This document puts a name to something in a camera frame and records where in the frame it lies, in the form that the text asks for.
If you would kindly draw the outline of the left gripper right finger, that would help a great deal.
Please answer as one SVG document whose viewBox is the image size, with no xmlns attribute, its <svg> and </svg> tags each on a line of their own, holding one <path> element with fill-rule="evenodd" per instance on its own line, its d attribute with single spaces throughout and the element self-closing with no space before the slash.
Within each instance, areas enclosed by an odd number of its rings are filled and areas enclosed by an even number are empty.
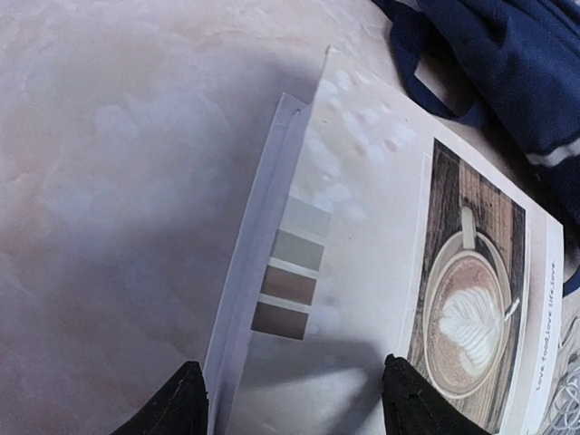
<svg viewBox="0 0 580 435">
<path fill-rule="evenodd" d="M 448 403 L 405 358 L 393 354 L 385 360 L 382 407 L 388 435 L 488 434 Z"/>
</svg>

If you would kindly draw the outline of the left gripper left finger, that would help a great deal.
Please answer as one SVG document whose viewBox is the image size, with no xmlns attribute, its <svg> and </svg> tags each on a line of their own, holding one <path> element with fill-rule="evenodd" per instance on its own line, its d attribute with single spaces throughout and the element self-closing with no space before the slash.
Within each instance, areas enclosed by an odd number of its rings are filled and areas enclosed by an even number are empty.
<svg viewBox="0 0 580 435">
<path fill-rule="evenodd" d="M 111 435 L 208 433 L 208 392 L 199 362 L 186 361 Z"/>
</svg>

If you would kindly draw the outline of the coffee cover white book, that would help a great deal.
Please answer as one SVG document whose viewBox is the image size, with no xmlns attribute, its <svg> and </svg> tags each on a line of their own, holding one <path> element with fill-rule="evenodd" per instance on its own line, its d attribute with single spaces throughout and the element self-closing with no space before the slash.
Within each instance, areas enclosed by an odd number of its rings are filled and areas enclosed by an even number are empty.
<svg viewBox="0 0 580 435">
<path fill-rule="evenodd" d="M 348 55 L 256 177 L 216 434 L 382 434 L 400 356 L 491 434 L 537 434 L 563 228 L 473 146 Z"/>
</svg>

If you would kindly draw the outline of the navy blue backpack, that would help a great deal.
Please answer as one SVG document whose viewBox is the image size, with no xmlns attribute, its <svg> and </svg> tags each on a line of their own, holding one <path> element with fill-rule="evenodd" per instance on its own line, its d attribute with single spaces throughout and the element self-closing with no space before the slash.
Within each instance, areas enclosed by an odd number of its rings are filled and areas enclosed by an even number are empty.
<svg viewBox="0 0 580 435">
<path fill-rule="evenodd" d="M 481 128 L 498 120 L 567 220 L 579 225 L 579 4 L 379 1 L 408 95 L 429 113 Z M 455 63 L 476 97 L 451 110 L 416 75 L 423 54 Z"/>
</svg>

